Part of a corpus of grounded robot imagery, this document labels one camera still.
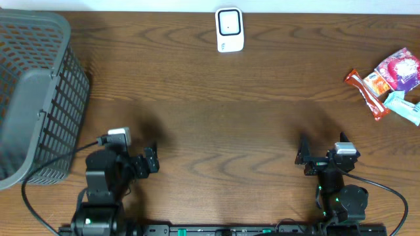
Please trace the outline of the red snack wrapper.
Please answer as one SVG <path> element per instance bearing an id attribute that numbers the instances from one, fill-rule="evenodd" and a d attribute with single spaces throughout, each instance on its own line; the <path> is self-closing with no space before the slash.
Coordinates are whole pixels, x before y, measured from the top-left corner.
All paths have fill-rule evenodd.
<path id="1" fill-rule="evenodd" d="M 346 76 L 344 82 L 359 90 L 376 121 L 379 121 L 390 113 L 389 108 L 386 108 L 384 104 L 364 85 L 361 77 L 355 69 Z"/>

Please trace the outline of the orange tissue pack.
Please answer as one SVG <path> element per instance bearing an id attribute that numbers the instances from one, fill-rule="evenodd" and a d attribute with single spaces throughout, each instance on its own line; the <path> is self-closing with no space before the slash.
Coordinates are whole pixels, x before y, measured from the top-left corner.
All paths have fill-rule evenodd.
<path id="1" fill-rule="evenodd" d="M 390 90 L 389 84 L 377 71 L 373 71 L 363 79 L 365 86 L 376 96 L 380 97 Z"/>

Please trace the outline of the teal wipes packet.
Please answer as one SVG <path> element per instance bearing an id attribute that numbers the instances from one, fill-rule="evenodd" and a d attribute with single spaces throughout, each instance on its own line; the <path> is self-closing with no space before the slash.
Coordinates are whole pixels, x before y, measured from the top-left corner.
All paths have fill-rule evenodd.
<path id="1" fill-rule="evenodd" d="M 412 104 L 404 100 L 404 97 L 404 91 L 394 91 L 388 95 L 384 106 L 419 126 L 419 103 Z"/>

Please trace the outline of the purple Carefree pad package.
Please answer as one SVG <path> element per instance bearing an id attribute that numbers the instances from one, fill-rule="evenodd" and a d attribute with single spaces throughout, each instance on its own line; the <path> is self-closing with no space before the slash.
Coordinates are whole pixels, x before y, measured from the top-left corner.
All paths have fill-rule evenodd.
<path id="1" fill-rule="evenodd" d="M 419 85 L 419 59 L 407 48 L 385 58 L 375 71 L 393 91 L 403 91 L 406 94 Z"/>

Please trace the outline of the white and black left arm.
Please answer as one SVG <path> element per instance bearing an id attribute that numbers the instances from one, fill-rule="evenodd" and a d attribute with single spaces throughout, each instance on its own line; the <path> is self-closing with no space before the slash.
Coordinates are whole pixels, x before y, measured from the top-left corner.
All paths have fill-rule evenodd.
<path id="1" fill-rule="evenodd" d="M 132 182 L 159 170 L 157 145 L 130 156 L 122 144 L 106 144 L 86 159 L 87 187 L 78 197 L 70 235 L 142 235 L 143 229 L 125 217 L 122 200 Z"/>

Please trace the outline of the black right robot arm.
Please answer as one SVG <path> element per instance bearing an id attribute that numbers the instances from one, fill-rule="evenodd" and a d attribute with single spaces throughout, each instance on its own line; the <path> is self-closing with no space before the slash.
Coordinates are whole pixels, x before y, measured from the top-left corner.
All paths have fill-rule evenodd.
<path id="1" fill-rule="evenodd" d="M 336 224 L 357 224 L 366 219 L 368 191 L 346 185 L 343 178 L 355 168 L 359 156 L 360 152 L 344 133 L 340 133 L 340 141 L 323 157 L 311 155 L 307 138 L 300 139 L 295 164 L 304 166 L 304 175 L 317 177 L 316 204 Z"/>

